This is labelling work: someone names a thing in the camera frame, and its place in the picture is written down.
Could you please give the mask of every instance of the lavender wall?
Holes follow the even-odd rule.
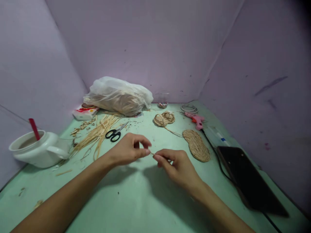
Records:
[[[291,1],[247,0],[200,100],[311,213],[311,50]]]
[[[0,31],[1,188],[22,166],[8,147],[31,131],[25,121],[34,118],[41,129],[60,133],[86,88],[44,0],[1,1]]]
[[[244,0],[46,0],[87,87],[111,76],[198,97]]]

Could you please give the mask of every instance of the hand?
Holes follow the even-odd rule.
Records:
[[[163,167],[174,182],[190,193],[205,185],[184,150],[162,149],[153,158],[158,162],[158,167]]]
[[[139,143],[143,145],[143,149],[139,148]],[[150,141],[143,135],[127,133],[103,157],[108,157],[114,166],[127,165],[149,155],[149,146]]]

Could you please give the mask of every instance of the red stick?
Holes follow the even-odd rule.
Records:
[[[37,141],[39,141],[40,140],[40,135],[39,135],[39,132],[37,130],[36,123],[35,123],[34,119],[29,118],[29,123],[31,124],[32,130],[35,133]]]

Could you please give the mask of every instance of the scissor blade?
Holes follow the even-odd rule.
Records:
[[[123,125],[121,126],[121,128],[120,128],[118,131],[121,131],[121,129],[123,129],[123,128],[127,125],[127,123],[129,123],[129,121],[126,122],[125,124],[123,124]]]

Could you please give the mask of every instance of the black scissors handle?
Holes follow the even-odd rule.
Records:
[[[110,131],[108,131],[108,133],[106,133],[106,138],[107,139],[110,139],[110,141],[111,142],[116,142],[116,141],[118,141],[119,140],[119,138],[120,138],[120,136],[121,136],[121,133],[120,132],[118,132],[118,133],[116,133],[116,129],[112,129],[112,130],[110,130]]]

